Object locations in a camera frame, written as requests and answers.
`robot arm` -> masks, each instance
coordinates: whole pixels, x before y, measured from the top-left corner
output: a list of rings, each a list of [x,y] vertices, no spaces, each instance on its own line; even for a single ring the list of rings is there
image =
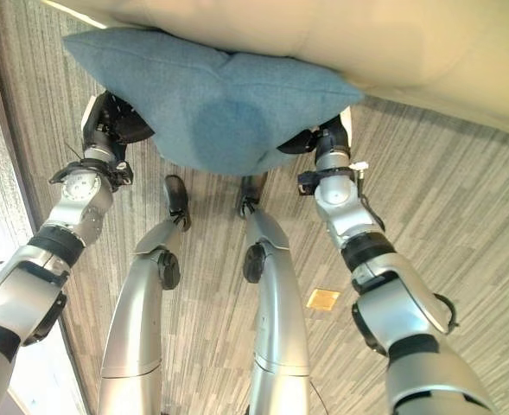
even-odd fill
[[[0,402],[21,346],[42,340],[66,304],[62,286],[83,250],[99,237],[112,192],[131,184],[124,161],[131,141],[126,119],[138,115],[110,93],[93,98],[83,125],[85,157],[70,163],[51,182],[62,182],[59,203],[39,232],[0,271]],[[142,137],[152,133],[143,128]]]
[[[366,165],[350,164],[340,119],[317,134],[316,172],[299,176],[352,272],[353,319],[366,343],[387,356],[386,390],[395,415],[495,413],[476,374],[446,342],[452,329],[440,300],[396,252],[361,192]]]

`teal cushion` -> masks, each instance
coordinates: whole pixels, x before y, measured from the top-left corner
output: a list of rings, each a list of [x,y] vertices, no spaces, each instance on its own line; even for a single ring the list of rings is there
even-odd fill
[[[228,54],[160,31],[94,30],[64,43],[136,108],[163,157],[213,173],[247,176],[288,162],[277,146],[362,98],[324,67]]]

